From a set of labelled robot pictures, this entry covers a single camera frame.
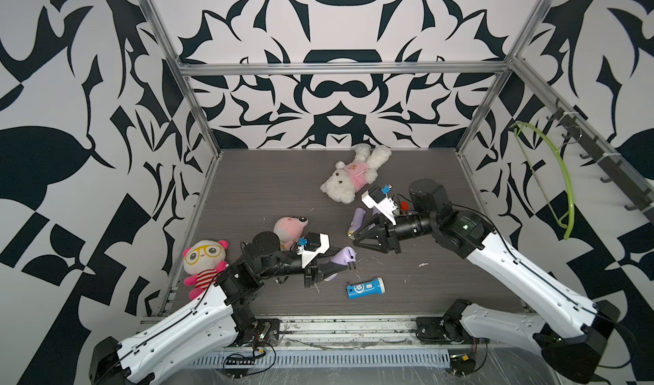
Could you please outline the purple flashlight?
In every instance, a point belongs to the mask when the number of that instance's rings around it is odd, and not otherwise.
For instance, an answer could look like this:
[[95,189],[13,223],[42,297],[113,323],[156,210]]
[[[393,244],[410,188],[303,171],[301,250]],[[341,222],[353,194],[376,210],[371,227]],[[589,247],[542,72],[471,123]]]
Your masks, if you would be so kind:
[[355,232],[359,230],[363,225],[365,215],[366,215],[366,209],[364,208],[359,207],[354,211],[352,221],[347,231],[347,237],[349,239],[351,240],[354,239]]

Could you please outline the purple flashlight sideways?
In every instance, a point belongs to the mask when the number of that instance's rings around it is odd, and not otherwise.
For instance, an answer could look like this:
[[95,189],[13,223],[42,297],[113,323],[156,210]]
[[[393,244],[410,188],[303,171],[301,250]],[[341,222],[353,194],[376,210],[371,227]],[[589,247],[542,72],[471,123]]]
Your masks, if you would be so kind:
[[[341,264],[344,266],[344,271],[348,271],[356,269],[356,257],[357,255],[355,250],[352,247],[346,246],[337,252],[337,254],[335,254],[335,256],[329,260],[329,262]],[[340,274],[341,272],[324,272],[324,274]]]

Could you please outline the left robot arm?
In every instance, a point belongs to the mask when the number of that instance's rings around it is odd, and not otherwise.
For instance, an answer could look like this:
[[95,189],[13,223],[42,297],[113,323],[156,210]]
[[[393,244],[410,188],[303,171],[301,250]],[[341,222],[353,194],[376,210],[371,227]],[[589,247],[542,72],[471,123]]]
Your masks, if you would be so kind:
[[250,304],[266,280],[297,274],[311,287],[355,262],[352,248],[331,248],[326,234],[309,233],[284,252],[275,233],[259,233],[198,298],[132,337],[99,342],[90,362],[90,382],[163,383],[210,351],[251,342],[258,321]]

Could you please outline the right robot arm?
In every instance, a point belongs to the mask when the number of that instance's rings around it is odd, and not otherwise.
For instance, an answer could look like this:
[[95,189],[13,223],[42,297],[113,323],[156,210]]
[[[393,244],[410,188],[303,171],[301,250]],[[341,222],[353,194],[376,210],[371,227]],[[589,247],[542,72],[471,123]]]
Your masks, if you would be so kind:
[[437,246],[500,281],[531,310],[502,312],[458,299],[436,322],[420,325],[417,336],[424,342],[502,342],[541,356],[574,383],[589,383],[616,329],[618,308],[557,281],[512,247],[481,213],[453,206],[437,182],[415,181],[409,193],[410,211],[400,213],[390,187],[364,192],[362,202],[378,213],[354,232],[354,245],[399,253],[403,240],[429,235]]

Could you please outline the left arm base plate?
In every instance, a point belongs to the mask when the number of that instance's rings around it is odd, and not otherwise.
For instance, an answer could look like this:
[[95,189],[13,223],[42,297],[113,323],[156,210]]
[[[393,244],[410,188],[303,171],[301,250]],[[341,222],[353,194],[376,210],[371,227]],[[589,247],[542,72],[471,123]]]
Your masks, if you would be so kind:
[[280,319],[257,319],[239,334],[240,346],[251,346],[255,342],[267,342],[276,346],[279,343]]

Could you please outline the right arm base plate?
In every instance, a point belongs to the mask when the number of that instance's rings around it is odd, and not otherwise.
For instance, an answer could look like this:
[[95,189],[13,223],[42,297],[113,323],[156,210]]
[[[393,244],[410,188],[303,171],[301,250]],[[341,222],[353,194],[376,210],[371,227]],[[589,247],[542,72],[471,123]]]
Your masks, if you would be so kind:
[[444,316],[417,317],[416,337],[420,343],[431,345],[480,345],[487,340],[471,337],[457,321]]

